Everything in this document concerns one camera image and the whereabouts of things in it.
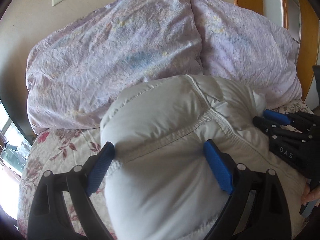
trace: beige wall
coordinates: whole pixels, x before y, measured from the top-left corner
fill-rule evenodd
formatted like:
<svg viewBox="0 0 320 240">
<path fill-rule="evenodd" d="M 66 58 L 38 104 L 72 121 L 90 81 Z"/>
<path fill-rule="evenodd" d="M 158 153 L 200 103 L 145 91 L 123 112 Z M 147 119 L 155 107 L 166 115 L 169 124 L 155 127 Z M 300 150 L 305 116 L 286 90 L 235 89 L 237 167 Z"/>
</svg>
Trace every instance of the beige wall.
<svg viewBox="0 0 320 240">
<path fill-rule="evenodd" d="M 25 69 L 32 47 L 51 32 L 114 0 L 13 0 L 0 20 L 0 96 L 27 135 L 31 135 Z"/>
</svg>

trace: metal pin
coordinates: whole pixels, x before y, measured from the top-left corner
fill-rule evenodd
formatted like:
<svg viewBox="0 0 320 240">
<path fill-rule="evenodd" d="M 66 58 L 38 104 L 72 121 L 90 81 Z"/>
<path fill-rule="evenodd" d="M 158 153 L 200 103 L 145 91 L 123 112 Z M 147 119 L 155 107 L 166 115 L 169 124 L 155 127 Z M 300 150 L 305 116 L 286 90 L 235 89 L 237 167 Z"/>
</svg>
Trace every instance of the metal pin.
<svg viewBox="0 0 320 240">
<path fill-rule="evenodd" d="M 238 170 L 244 171 L 245 168 L 246 168 L 246 166 L 245 166 L 244 164 L 242 164 L 242 163 L 239 163 L 239 164 L 237 165 L 237 168 L 238 168 Z"/>
<path fill-rule="evenodd" d="M 79 171 L 81 171 L 82 170 L 82 166 L 81 165 L 77 165 L 77 166 L 75 166 L 74 168 L 73 168 L 73 171 L 75 171 L 75 172 L 79 172 Z"/>
<path fill-rule="evenodd" d="M 276 174 L 276 171 L 273 170 L 273 169 L 269 169 L 269 170 L 268 170 L 268 173 L 269 173 L 270 175 L 274 176 L 274 175 Z"/>
<path fill-rule="evenodd" d="M 47 171 L 45 171 L 45 172 L 43 173 L 43 176 L 49 177 L 50 174 L 51 174 L 51 171 L 47 170 Z"/>
</svg>

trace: blue gripper pad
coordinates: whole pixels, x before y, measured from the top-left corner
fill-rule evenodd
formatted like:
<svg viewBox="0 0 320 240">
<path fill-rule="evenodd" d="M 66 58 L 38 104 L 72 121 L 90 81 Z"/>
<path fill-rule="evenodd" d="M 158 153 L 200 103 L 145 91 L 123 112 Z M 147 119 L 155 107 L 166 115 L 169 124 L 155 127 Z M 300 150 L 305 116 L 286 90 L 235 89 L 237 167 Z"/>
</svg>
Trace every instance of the blue gripper pad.
<svg viewBox="0 0 320 240">
<path fill-rule="evenodd" d="M 90 197 L 93 192 L 98 190 L 114 157 L 115 148 L 112 143 L 107 142 L 102 148 L 100 156 L 93 169 L 88 175 L 88 186 L 85 190 L 88 197 Z"/>
<path fill-rule="evenodd" d="M 220 152 L 220 150 L 212 140 L 208 140 L 204 143 L 204 156 L 207 159 L 207 162 L 215 178 L 217 179 L 220 188 L 226 191 L 228 194 L 232 194 L 234 191 L 234 187 L 232 184 L 232 171 L 229 170 L 229 168 L 221 158 L 222 154 L 225 153 Z"/>
<path fill-rule="evenodd" d="M 291 124 L 291 119 L 287 114 L 281 114 L 268 109 L 264 110 L 263 117 L 284 126 Z"/>
</svg>

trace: white down jacket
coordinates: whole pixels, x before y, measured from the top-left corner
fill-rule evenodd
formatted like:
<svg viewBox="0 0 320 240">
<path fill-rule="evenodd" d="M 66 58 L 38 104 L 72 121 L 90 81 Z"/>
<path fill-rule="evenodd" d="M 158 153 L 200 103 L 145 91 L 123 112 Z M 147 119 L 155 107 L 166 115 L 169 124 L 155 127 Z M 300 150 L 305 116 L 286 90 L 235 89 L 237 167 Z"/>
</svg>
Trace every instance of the white down jacket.
<svg viewBox="0 0 320 240">
<path fill-rule="evenodd" d="M 304 178 L 268 151 L 252 124 L 265 107 L 248 87 L 211 76 L 175 76 L 124 90 L 101 121 L 101 144 L 115 145 L 105 198 L 119 240 L 201 240 L 228 195 L 203 154 L 213 139 L 253 171 L 276 170 L 289 205 L 292 233 Z"/>
</svg>

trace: human hand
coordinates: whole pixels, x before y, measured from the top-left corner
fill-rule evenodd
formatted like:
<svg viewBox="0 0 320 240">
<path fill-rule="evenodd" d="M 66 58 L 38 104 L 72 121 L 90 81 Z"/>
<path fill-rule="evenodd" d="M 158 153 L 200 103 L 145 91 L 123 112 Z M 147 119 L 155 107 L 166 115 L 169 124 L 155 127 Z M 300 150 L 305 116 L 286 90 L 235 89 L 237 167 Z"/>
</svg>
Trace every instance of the human hand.
<svg viewBox="0 0 320 240">
<path fill-rule="evenodd" d="M 301 196 L 302 205 L 306 205 L 307 202 L 314 201 L 320 198 L 320 186 L 316 187 L 313 191 L 310 192 L 310 186 L 306 183 L 304 187 L 304 192 Z"/>
</svg>

